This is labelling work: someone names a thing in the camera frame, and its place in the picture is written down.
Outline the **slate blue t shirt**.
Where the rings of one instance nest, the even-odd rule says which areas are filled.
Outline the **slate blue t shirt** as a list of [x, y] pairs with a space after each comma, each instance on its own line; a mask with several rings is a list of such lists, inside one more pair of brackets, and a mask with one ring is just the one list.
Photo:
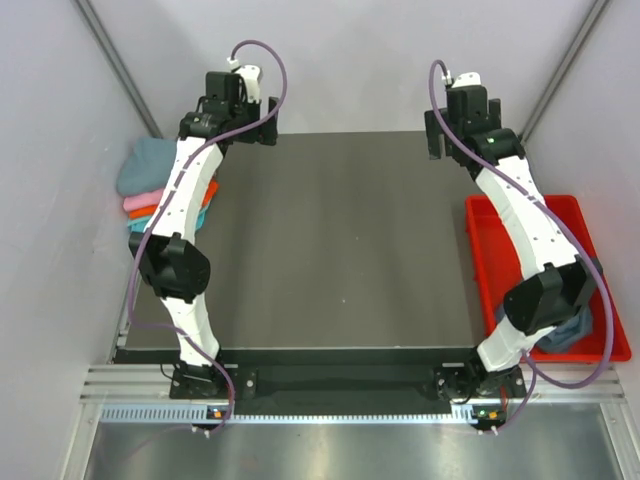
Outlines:
[[506, 314], [506, 307], [500, 304], [495, 312], [497, 326], [487, 338], [487, 349], [519, 353], [538, 348], [545, 353], [566, 353], [575, 343], [593, 331], [593, 317], [588, 307], [559, 326], [543, 327], [533, 334], [518, 330]]

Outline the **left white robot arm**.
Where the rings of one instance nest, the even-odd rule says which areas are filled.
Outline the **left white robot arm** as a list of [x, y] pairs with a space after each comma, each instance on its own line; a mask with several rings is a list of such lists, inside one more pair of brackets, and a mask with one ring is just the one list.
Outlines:
[[170, 397], [213, 399], [227, 391], [227, 374], [214, 364], [220, 345], [206, 307], [211, 266], [196, 247], [206, 192], [234, 142], [274, 145], [277, 119], [260, 124], [260, 79], [255, 65], [209, 72], [195, 111], [180, 122], [176, 153], [160, 204], [129, 248], [142, 280], [169, 313], [179, 341]]

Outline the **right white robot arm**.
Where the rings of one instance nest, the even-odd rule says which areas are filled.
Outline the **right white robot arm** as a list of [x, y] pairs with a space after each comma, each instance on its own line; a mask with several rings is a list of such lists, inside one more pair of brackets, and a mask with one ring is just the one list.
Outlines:
[[517, 135], [479, 80], [446, 83], [446, 105], [424, 115], [429, 155], [465, 168], [496, 211], [520, 276], [503, 297], [494, 331], [475, 349], [466, 380], [476, 394], [498, 389], [523, 354], [607, 292], [598, 263], [549, 210]]

